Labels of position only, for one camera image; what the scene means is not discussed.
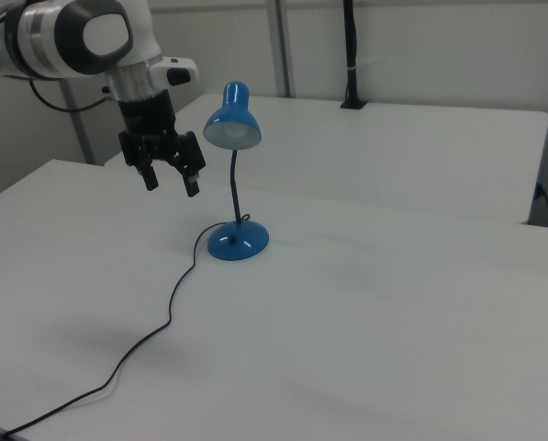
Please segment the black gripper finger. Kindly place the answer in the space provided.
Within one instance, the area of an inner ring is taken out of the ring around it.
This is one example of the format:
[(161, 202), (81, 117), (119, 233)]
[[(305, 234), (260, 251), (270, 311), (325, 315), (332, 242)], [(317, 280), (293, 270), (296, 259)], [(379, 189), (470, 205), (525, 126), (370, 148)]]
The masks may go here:
[(199, 172), (206, 166), (206, 160), (192, 131), (168, 136), (165, 161), (175, 168), (183, 178), (188, 197), (199, 193)]
[(153, 159), (148, 150), (143, 146), (139, 146), (135, 155), (135, 167), (143, 178), (148, 191), (152, 191), (159, 186), (152, 162)]

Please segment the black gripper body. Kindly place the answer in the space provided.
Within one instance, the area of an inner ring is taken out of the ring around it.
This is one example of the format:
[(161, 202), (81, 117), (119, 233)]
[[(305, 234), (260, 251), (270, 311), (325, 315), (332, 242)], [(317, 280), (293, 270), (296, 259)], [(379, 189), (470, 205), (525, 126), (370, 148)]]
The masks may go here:
[(127, 165), (137, 162), (141, 147), (152, 160), (170, 164), (176, 156), (175, 113), (169, 92), (139, 101), (119, 101), (126, 129), (118, 135)]

